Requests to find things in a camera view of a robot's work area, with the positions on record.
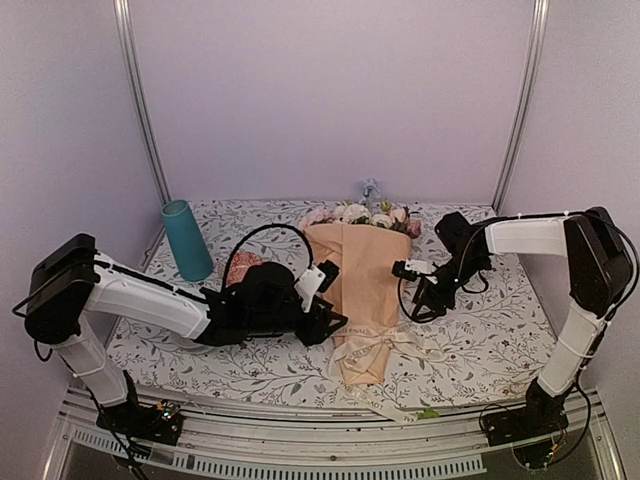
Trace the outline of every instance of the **patterned pink object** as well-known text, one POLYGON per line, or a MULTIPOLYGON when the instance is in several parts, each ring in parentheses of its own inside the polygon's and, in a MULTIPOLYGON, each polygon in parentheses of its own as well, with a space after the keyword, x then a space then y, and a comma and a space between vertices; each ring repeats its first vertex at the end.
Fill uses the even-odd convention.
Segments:
MULTIPOLYGON (((249 267, 261 265, 262 263, 264 263, 264 260, 259 255, 240 250, 231 261, 231 269, 229 270, 227 285, 241 282, 246 275, 247 270, 249 270, 249 267)), ((222 276, 224 274, 224 267, 225 262, 218 262, 216 265, 216 272, 218 275, 222 276)))

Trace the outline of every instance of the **robotic arm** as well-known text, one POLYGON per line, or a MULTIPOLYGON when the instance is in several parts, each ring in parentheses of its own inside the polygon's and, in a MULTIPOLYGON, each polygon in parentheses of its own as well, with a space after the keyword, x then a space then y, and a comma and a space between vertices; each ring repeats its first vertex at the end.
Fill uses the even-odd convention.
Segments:
POLYGON ((470 224, 448 214, 435 231, 451 253, 442 266, 396 262, 400 279, 420 279, 411 320, 425 323, 455 308, 455 293, 478 273, 491 269, 491 255, 556 255, 569 264, 569 314, 548 363, 526 394, 526 406, 482 418, 490 445, 510 443, 566 428, 564 399, 579 371, 593 358, 609 320, 620 306, 633 266, 608 212, 602 207, 561 215, 493 218, 470 224), (421 310, 427 307, 426 313, 421 310))
POLYGON ((80 234, 36 266, 30 295, 13 311, 25 318, 36 345, 50 345, 89 387, 101 413, 98 426, 175 445, 182 429, 177 406, 138 403, 134 382, 107 356, 84 312, 141 320, 204 345, 295 332, 310 346, 347 322, 316 296, 337 275, 331 262, 311 265, 298 279, 285 266, 265 262, 251 267, 240 283, 194 295, 114 262, 95 249, 93 237, 80 234), (26 315, 19 313, 24 305, 26 315))

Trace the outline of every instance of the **green leaf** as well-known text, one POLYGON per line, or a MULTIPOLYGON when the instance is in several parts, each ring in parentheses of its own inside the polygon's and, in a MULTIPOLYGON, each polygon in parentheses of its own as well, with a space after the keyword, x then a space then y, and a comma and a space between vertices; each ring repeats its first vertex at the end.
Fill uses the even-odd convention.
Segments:
POLYGON ((433 408, 425 408, 422 412, 418 414, 418 419, 424 420, 426 418, 438 418, 440 414, 436 412, 433 408))

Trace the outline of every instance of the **white wall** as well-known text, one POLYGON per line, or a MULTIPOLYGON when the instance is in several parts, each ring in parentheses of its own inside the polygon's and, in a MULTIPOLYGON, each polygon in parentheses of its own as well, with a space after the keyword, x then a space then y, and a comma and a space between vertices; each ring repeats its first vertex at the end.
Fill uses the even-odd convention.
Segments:
MULTIPOLYGON (((640 8, 635 0, 552 2, 506 213, 606 206, 640 246, 640 8)), ((526 263, 548 314, 567 310, 566 266, 526 263)), ((592 363, 629 479, 640 478, 640 293, 592 363)))
POLYGON ((531 0, 138 0, 143 82, 172 192, 488 204, 531 0))
POLYGON ((159 227, 158 197, 113 2, 4 2, 0 44, 0 477, 33 480, 67 377, 36 359, 9 309, 77 232, 135 265, 159 227))

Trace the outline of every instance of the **white ribbon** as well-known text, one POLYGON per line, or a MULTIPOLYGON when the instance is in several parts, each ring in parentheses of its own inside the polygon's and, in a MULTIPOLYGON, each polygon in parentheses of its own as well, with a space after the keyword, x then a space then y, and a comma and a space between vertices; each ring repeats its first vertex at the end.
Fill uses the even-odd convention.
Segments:
POLYGON ((359 374, 365 373, 380 354, 383 345, 410 357, 438 361, 444 355, 438 345, 433 340, 413 333, 409 323, 382 332, 368 327, 346 326, 338 330, 334 337, 346 337, 345 342, 333 351, 329 363, 329 377, 339 385, 339 390, 383 417, 403 424, 415 422, 415 414, 403 412, 391 400, 378 398, 378 395, 357 385, 346 385, 340 367, 359 374))

